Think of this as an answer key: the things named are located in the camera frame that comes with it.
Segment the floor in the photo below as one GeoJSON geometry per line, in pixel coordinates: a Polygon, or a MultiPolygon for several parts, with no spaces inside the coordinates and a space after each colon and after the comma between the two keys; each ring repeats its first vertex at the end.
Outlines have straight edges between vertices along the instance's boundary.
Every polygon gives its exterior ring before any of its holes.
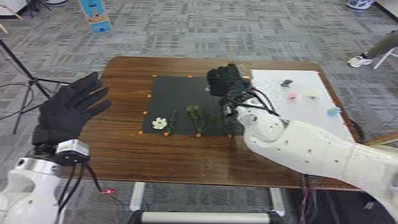
{"type": "MultiPolygon", "coordinates": [[[[105,5],[112,32],[99,35],[89,31],[76,1],[51,12],[42,9],[34,18],[25,13],[23,21],[2,21],[10,34],[0,33],[0,38],[34,75],[73,81],[103,70],[117,55],[312,61],[325,70],[366,138],[394,132],[398,59],[387,59],[378,70],[353,69],[344,63],[396,29],[376,7],[355,12],[343,0],[105,0],[105,5]]],[[[0,58],[0,84],[26,82],[5,56],[0,58]]],[[[21,86],[0,88],[0,117],[18,111],[23,92],[21,86]]],[[[35,90],[32,105],[42,100],[35,90]]],[[[37,111],[25,114],[18,135],[10,135],[14,117],[0,121],[2,186],[7,170],[32,148],[35,117],[37,111]]],[[[117,189],[126,204],[133,183],[103,184],[117,189]]],[[[113,206],[122,223],[126,205],[112,205],[94,192],[85,181],[67,208],[67,223],[113,223],[113,206]]],[[[270,206],[268,191],[151,184],[144,204],[149,210],[259,212],[270,206]]]]}

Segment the white sheet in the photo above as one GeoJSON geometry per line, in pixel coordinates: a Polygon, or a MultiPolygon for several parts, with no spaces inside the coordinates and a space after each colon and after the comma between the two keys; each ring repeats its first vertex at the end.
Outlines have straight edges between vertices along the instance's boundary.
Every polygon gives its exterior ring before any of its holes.
{"type": "Polygon", "coordinates": [[[277,113],[289,120],[298,120],[325,128],[325,130],[344,140],[353,141],[341,115],[328,116],[327,110],[336,107],[327,88],[316,71],[293,70],[252,70],[252,85],[265,92],[277,113]],[[289,88],[281,87],[282,81],[289,79],[289,88]],[[304,94],[318,91],[321,96],[314,99],[304,94]],[[298,97],[288,99],[289,93],[298,97]]]}

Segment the black mat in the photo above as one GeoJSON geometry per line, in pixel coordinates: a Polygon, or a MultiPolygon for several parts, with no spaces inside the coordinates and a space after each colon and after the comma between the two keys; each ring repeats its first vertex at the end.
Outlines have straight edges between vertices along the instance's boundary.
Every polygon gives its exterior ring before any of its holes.
{"type": "Polygon", "coordinates": [[[222,118],[218,100],[206,91],[208,81],[204,77],[169,77],[158,76],[153,81],[153,93],[147,106],[147,115],[142,123],[144,133],[163,133],[165,130],[153,129],[153,121],[158,117],[167,119],[176,111],[176,125],[172,134],[193,135],[195,127],[186,113],[186,107],[199,105],[204,120],[206,132],[204,136],[225,136],[229,133],[241,135],[243,127],[236,118],[222,118]]]}

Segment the wooden table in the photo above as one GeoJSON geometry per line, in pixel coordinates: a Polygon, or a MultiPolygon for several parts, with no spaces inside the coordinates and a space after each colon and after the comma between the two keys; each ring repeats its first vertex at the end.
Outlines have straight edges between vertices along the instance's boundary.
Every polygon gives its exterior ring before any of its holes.
{"type": "MultiPolygon", "coordinates": [[[[202,76],[227,60],[115,57],[103,73],[112,107],[89,122],[82,140],[90,145],[92,168],[99,179],[192,184],[300,187],[300,175],[247,149],[241,137],[193,138],[138,134],[153,85],[153,75],[202,76]]],[[[323,71],[309,62],[234,61],[250,69],[314,70],[320,72],[337,107],[343,105],[323,71]]],[[[353,138],[346,113],[343,118],[353,138]]],[[[321,189],[355,189],[341,181],[318,178],[321,189]]]]}

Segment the black glove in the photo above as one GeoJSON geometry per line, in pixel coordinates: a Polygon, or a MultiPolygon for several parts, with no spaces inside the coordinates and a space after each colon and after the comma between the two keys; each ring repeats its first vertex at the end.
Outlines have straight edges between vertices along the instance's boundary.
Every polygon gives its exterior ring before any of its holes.
{"type": "Polygon", "coordinates": [[[42,143],[55,145],[78,138],[85,122],[110,107],[108,100],[96,104],[108,93],[108,89],[101,86],[94,72],[69,86],[62,86],[41,105],[39,125],[32,138],[35,146],[42,143]]]}
{"type": "Polygon", "coordinates": [[[211,96],[225,96],[236,81],[241,80],[234,64],[208,71],[208,85],[211,96]]]}

